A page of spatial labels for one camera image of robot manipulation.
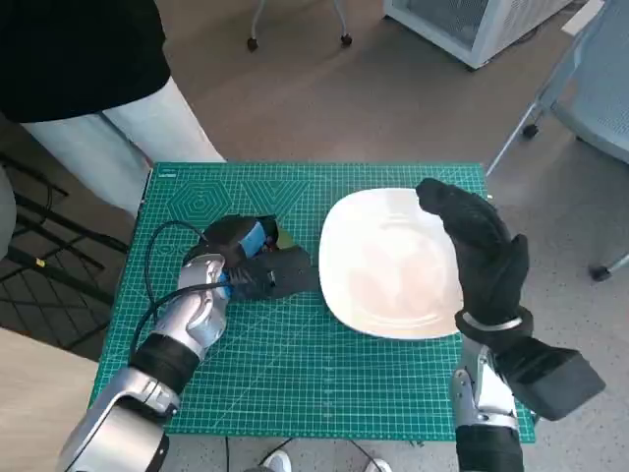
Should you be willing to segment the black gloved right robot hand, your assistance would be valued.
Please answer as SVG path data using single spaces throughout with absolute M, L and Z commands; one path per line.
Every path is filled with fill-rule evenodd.
M 527 237 L 512 236 L 497 210 L 477 194 L 426 178 L 416 188 L 422 210 L 450 237 L 467 314 L 483 325 L 517 317 L 530 259 Z

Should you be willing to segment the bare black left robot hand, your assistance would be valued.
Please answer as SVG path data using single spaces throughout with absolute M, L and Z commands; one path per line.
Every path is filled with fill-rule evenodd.
M 266 248 L 275 249 L 279 227 L 274 215 L 230 214 L 212 222 L 203 232 L 202 243 L 226 260 L 249 259 Z

